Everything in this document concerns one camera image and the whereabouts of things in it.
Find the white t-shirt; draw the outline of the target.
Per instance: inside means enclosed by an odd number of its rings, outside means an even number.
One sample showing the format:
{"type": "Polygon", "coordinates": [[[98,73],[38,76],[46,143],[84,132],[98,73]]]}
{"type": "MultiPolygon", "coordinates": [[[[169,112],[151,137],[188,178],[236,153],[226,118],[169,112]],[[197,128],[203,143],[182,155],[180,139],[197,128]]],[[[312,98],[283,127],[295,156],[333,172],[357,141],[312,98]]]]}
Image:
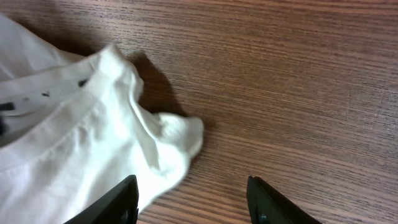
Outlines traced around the white t-shirt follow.
{"type": "Polygon", "coordinates": [[[129,175],[139,209],[178,185],[203,122],[150,113],[144,83],[110,44],[62,51],[1,18],[1,222],[65,223],[129,175]]]}

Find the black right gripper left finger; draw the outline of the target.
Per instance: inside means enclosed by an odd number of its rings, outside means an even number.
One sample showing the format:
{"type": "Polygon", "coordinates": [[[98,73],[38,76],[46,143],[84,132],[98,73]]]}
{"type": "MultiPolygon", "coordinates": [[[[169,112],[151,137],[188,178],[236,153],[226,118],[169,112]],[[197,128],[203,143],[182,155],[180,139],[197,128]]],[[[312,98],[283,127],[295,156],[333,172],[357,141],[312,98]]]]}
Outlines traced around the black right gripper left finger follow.
{"type": "Polygon", "coordinates": [[[138,201],[136,176],[129,175],[65,224],[136,224],[138,201]]]}

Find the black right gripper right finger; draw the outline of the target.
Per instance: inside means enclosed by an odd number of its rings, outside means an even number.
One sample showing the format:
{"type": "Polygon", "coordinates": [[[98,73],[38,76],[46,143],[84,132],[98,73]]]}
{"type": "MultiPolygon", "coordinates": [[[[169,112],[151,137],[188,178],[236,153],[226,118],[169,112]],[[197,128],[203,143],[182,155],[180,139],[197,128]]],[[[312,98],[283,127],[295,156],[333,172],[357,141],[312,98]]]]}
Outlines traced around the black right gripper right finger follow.
{"type": "Polygon", "coordinates": [[[321,224],[260,177],[248,177],[246,198],[252,224],[321,224]]]}

